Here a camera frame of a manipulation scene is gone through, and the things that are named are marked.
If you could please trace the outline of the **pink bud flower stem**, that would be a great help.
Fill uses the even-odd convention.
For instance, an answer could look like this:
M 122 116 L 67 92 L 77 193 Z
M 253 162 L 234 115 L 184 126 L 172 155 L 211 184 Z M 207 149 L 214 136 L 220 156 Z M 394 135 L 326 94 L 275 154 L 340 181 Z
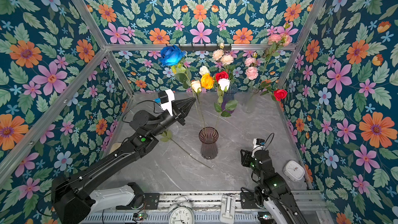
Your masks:
M 263 64 L 260 66 L 260 79 L 261 83 L 266 82 L 263 80 L 263 75 L 267 71 L 268 64 L 270 63 L 272 57 L 278 56 L 279 51 L 283 48 L 289 46 L 293 42 L 292 35 L 297 31 L 293 29 L 293 22 L 285 22 L 281 26 L 271 26 L 267 29 L 267 44 L 269 45 L 263 52 L 261 56 L 261 61 Z

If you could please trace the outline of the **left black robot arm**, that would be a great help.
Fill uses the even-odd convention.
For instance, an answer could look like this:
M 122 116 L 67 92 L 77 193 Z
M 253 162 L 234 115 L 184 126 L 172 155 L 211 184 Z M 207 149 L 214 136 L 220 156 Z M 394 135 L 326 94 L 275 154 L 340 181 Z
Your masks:
M 172 124 L 179 122 L 185 125 L 184 119 L 195 102 L 194 97 L 168 100 L 171 109 L 165 109 L 156 116 L 146 110 L 138 111 L 130 121 L 134 134 L 126 138 L 118 149 L 76 174 L 54 179 L 51 203 L 61 223 L 78 224 L 94 212 L 116 206 L 141 208 L 144 193 L 137 183 L 108 190 L 97 188 L 126 166 L 149 154 L 159 142 L 156 136 Z

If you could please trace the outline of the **cream rose flower bunch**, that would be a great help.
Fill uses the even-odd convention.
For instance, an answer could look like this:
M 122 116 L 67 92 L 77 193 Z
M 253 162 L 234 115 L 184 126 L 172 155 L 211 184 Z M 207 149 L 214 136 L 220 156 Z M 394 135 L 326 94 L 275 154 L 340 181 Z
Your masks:
M 232 56 L 230 51 L 225 50 L 225 44 L 220 43 L 218 44 L 216 50 L 212 53 L 212 59 L 221 64 L 222 68 L 226 72 L 231 71 L 231 66 L 234 62 L 234 57 Z

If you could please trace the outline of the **cream white rose stem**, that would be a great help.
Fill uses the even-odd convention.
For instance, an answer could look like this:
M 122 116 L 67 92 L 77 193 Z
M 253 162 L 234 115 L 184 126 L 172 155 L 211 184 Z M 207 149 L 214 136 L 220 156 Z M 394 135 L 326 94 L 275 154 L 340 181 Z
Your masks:
M 201 104 L 201 100 L 200 100 L 200 93 L 202 92 L 201 82 L 199 80 L 193 80 L 191 82 L 191 89 L 192 89 L 193 95 L 195 96 L 195 98 L 197 100 L 199 116 L 201 117 L 201 120 L 203 122 L 203 127 L 205 128 L 206 122 L 205 122 L 205 118 L 203 115 L 202 104 Z

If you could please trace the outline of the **purple glass vase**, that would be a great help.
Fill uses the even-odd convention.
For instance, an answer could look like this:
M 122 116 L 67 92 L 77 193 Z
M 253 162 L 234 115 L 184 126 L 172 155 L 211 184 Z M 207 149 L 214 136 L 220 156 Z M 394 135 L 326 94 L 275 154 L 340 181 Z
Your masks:
M 231 84 L 227 90 L 227 92 L 224 93 L 223 95 L 223 103 L 221 105 L 222 110 L 224 111 L 226 109 L 226 105 L 229 101 L 235 99 L 235 94 L 238 92 L 237 85 Z

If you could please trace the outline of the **large red rose stem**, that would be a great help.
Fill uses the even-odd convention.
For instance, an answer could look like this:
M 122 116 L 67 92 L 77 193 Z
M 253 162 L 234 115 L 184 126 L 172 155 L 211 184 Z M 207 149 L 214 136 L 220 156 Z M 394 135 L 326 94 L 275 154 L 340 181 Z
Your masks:
M 215 75 L 215 79 L 219 82 L 222 79 L 229 79 L 229 75 L 226 71 L 221 71 Z

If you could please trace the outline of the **clear ribbed glass vase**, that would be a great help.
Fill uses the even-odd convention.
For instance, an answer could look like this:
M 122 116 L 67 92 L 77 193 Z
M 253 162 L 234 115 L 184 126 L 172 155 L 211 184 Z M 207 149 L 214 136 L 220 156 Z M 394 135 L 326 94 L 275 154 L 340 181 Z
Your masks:
M 245 113 L 253 113 L 256 108 L 256 100 L 257 95 L 259 94 L 260 90 L 256 87 L 251 87 L 248 89 L 246 97 L 243 101 L 243 111 Z

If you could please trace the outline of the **dark maroon glass vase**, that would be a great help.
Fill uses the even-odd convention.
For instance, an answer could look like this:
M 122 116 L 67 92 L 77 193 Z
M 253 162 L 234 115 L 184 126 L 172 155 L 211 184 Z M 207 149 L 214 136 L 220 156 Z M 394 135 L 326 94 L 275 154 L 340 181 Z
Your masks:
M 205 127 L 199 132 L 199 140 L 202 143 L 201 155 L 206 160 L 212 160 L 218 155 L 217 140 L 218 131 L 213 127 Z

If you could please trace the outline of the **red rose flower stem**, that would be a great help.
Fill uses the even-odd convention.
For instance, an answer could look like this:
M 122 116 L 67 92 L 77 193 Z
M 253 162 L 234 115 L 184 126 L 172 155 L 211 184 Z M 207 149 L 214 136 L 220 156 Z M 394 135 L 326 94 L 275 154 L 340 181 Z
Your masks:
M 260 84 L 259 87 L 261 95 L 270 94 L 271 98 L 275 102 L 281 102 L 287 97 L 287 91 L 285 89 L 277 89 L 271 80 L 265 80 Z

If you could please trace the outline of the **white rosebud flower stem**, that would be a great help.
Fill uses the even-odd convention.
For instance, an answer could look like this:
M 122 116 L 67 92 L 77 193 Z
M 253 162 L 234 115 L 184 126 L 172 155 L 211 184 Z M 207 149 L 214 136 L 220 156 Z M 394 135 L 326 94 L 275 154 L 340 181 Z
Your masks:
M 199 70 L 199 74 L 201 76 L 204 76 L 204 75 L 210 74 L 210 71 L 206 66 L 202 66 Z

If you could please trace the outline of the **orange rose flower stem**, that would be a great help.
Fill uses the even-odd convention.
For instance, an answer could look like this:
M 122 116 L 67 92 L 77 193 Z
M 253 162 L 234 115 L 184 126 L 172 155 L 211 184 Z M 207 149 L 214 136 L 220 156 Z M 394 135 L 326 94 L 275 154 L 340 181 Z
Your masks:
M 201 78 L 201 87 L 210 90 L 214 87 L 214 79 L 210 73 L 204 74 Z

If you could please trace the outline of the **pink small rose stem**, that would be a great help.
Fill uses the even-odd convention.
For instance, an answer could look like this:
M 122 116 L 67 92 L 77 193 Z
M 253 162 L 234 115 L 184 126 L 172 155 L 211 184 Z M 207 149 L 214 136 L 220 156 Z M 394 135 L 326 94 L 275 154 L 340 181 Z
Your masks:
M 200 165 L 202 165 L 202 166 L 204 166 L 204 167 L 206 167 L 206 168 L 212 170 L 212 168 L 211 168 L 210 166 L 208 166 L 208 165 L 206 165 L 205 163 L 203 163 L 202 161 L 196 159 L 194 156 L 191 155 L 190 152 L 188 152 L 188 151 L 185 150 L 180 144 L 178 144 L 178 143 L 173 139 L 173 134 L 172 134 L 172 132 L 171 132 L 170 130 L 163 131 L 163 132 L 160 134 L 160 136 L 161 136 L 161 141 L 162 141 L 162 142 L 166 143 L 166 142 L 171 141 L 172 143 L 174 143 L 175 145 L 177 145 L 177 146 L 178 146 L 186 155 L 188 155 L 191 159 L 193 159 L 194 161 L 198 162 Z

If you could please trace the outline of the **pink carnation flower stem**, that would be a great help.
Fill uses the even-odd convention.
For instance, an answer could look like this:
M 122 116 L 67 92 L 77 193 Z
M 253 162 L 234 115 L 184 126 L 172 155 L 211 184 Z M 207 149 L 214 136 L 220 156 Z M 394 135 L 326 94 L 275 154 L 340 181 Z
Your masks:
M 258 54 L 254 52 L 251 57 L 248 57 L 245 60 L 245 67 L 247 67 L 245 74 L 249 80 L 255 80 L 259 76 L 257 56 Z

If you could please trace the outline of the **blue rose flower stem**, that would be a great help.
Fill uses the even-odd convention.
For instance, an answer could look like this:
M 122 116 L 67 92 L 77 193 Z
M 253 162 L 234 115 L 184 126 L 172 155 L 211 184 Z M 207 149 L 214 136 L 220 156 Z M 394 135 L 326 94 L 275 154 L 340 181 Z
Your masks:
M 160 55 L 162 65 L 171 69 L 174 77 L 184 89 L 190 88 L 192 75 L 189 68 L 185 65 L 187 52 L 181 50 L 179 46 L 172 45 L 164 47 Z

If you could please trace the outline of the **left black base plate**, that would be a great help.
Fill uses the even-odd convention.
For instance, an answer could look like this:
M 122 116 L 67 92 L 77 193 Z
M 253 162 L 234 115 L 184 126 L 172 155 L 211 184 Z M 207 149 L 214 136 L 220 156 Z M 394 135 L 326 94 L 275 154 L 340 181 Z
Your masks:
M 135 196 L 133 200 L 126 206 L 116 206 L 117 210 L 155 210 L 160 202 L 159 193 L 144 193 Z

